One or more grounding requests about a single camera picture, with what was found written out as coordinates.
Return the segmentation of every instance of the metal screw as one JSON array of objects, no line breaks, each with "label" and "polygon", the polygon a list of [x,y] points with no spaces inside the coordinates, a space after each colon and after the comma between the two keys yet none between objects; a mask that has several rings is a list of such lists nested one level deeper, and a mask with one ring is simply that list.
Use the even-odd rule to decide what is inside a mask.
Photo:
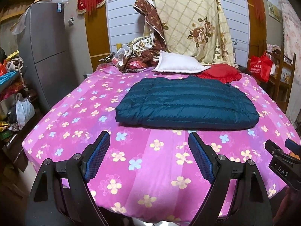
[{"label": "metal screw", "polygon": [[77,153],[77,154],[73,155],[74,160],[78,160],[81,157],[82,157],[82,155],[80,153]]},{"label": "metal screw", "polygon": [[221,161],[226,159],[226,157],[224,155],[218,155],[217,158]]},{"label": "metal screw", "polygon": [[255,162],[253,160],[248,160],[249,165],[254,166]]},{"label": "metal screw", "polygon": [[51,162],[51,159],[47,158],[46,160],[44,160],[44,164],[48,165]]}]

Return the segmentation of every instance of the red tote bag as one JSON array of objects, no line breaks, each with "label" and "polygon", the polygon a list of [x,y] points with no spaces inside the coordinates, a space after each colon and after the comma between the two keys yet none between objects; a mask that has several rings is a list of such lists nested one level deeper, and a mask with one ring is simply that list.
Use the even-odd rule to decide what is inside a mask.
[{"label": "red tote bag", "polygon": [[268,82],[272,65],[273,65],[273,61],[266,56],[266,51],[265,51],[260,58],[256,56],[251,57],[249,71],[256,79],[262,82]]}]

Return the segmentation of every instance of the bed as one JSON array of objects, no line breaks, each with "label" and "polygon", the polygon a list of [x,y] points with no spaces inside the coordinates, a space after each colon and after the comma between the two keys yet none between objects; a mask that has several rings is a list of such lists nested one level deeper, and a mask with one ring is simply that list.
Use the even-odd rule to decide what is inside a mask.
[{"label": "bed", "polygon": [[[148,68],[122,74],[114,66],[93,73],[78,88],[58,102],[23,142],[36,171],[46,158],[69,159],[93,143],[101,131],[111,137],[109,150],[88,187],[100,207],[141,218],[189,222],[201,206],[210,184],[205,181],[189,150],[193,130],[160,130],[125,127],[115,121],[115,108],[142,78],[181,79],[182,74],[160,74]],[[285,187],[268,165],[271,155],[265,141],[271,139],[284,151],[287,138],[301,144],[291,123],[255,79],[243,74],[231,83],[254,103],[260,120],[241,131],[198,131],[205,144],[232,161],[253,159],[269,197]],[[220,215],[227,214],[233,196],[232,181]]]}]

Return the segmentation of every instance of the beige floral plaid cloth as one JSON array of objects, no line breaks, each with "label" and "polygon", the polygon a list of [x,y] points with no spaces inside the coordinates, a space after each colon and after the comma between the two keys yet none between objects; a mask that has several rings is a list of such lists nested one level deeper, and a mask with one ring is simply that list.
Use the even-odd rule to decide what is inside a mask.
[{"label": "beige floral plaid cloth", "polygon": [[[137,1],[134,8],[138,11],[149,5],[154,7],[160,24],[154,26],[146,16],[144,36],[129,43],[135,56],[141,55],[143,50],[152,50],[155,33],[162,37],[168,52],[194,57],[203,65],[226,63],[237,67],[220,0]],[[163,32],[158,31],[158,27],[163,28]]]}]

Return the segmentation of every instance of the wooden chair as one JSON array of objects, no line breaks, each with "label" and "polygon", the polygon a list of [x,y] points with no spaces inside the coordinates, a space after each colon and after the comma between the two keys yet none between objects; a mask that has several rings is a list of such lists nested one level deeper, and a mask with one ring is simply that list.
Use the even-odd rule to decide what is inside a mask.
[{"label": "wooden chair", "polygon": [[[272,57],[276,58],[279,62],[278,67],[276,67],[274,76],[271,75],[268,81],[273,86],[272,88],[270,88],[269,95],[276,102],[276,104],[279,106],[282,112],[286,113],[288,102],[290,100],[290,92],[294,80],[294,73],[296,67],[296,54],[294,53],[292,64],[288,64],[283,60],[284,58],[283,45],[281,46],[280,54],[271,53],[271,52],[267,52],[267,53],[272,55]],[[288,83],[281,81],[281,74],[283,68],[286,68],[291,72]]]}]

